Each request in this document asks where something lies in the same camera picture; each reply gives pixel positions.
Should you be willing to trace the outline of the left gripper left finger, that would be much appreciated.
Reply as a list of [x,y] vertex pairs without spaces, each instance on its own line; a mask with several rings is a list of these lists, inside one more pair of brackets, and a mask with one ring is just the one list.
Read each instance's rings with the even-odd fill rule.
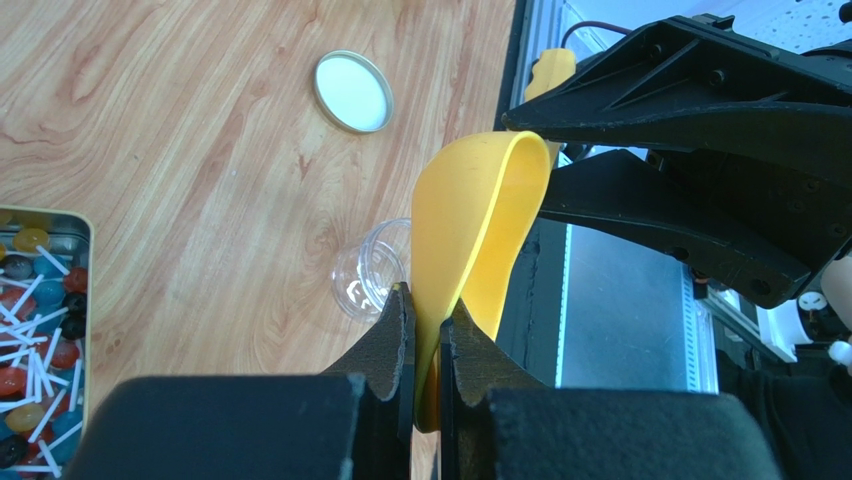
[[416,313],[405,282],[394,284],[378,320],[324,375],[360,376],[355,466],[408,466],[416,393]]

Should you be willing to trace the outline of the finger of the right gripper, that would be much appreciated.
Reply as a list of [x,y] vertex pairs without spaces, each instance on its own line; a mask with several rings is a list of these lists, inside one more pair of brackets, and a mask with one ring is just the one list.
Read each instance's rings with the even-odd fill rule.
[[731,26],[644,25],[502,122],[547,140],[731,154],[849,184],[850,42],[794,53]]
[[623,149],[554,170],[538,215],[668,255],[765,309],[795,296],[812,274],[732,216],[690,200]]

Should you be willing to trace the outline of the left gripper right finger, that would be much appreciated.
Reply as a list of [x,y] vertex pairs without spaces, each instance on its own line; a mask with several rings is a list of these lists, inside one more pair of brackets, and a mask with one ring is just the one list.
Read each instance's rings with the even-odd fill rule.
[[503,427],[492,404],[497,390],[543,388],[477,326],[458,300],[440,327],[439,479],[496,479]]

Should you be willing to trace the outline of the yellow plastic scoop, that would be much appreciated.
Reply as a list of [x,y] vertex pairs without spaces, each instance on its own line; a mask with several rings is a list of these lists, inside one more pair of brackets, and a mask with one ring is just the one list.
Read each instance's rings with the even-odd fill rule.
[[542,205],[561,145],[531,131],[471,134],[421,172],[411,207],[410,290],[416,313],[415,421],[439,429],[440,326],[464,303],[497,336],[510,275]]

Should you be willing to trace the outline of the gold tin of lollipops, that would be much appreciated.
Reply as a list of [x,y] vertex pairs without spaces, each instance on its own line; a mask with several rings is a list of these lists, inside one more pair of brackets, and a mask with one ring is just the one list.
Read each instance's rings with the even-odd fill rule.
[[60,479],[87,417],[93,232],[69,212],[1,209],[1,476]]

